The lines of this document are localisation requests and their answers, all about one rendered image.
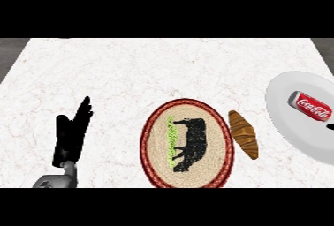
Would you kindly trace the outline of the white round plate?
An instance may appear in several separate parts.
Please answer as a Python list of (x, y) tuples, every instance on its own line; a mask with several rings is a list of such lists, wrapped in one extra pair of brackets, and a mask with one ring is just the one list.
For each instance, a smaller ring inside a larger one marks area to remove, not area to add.
[[(294, 91), (301, 91), (332, 109), (326, 122), (319, 122), (289, 104)], [(334, 165), (334, 79), (308, 72), (283, 72), (265, 89), (265, 109), (273, 125), (291, 145), (314, 160)]]

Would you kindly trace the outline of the oval woven placemat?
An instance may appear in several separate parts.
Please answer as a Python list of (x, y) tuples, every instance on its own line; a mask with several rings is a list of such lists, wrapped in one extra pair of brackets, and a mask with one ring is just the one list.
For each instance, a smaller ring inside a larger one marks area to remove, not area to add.
[(140, 164), (158, 188), (217, 188), (233, 165), (233, 142), (217, 111), (175, 99), (152, 112), (138, 139)]

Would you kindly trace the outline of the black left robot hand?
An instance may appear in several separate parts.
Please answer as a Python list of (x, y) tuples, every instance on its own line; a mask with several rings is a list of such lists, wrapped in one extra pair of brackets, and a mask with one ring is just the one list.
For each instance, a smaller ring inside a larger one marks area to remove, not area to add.
[(93, 116), (90, 97), (85, 96), (75, 112), (73, 119), (56, 116), (56, 146), (51, 166), (60, 168), (66, 161), (76, 162), (84, 145), (84, 134)]

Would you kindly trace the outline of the brown croissant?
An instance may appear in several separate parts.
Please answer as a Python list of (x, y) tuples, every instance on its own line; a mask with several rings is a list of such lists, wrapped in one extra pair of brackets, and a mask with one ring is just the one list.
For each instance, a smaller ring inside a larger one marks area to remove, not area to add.
[(231, 138), (239, 144), (239, 148), (242, 149), (246, 156), (255, 160), (258, 158), (258, 144), (254, 128), (234, 110), (227, 113), (227, 121)]

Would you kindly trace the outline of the red soda can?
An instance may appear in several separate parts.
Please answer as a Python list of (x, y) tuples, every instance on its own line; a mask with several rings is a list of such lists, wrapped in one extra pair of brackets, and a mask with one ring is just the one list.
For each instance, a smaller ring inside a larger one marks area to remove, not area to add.
[(326, 122), (330, 118), (330, 107), (301, 91), (294, 91), (291, 93), (286, 103), (314, 120)]

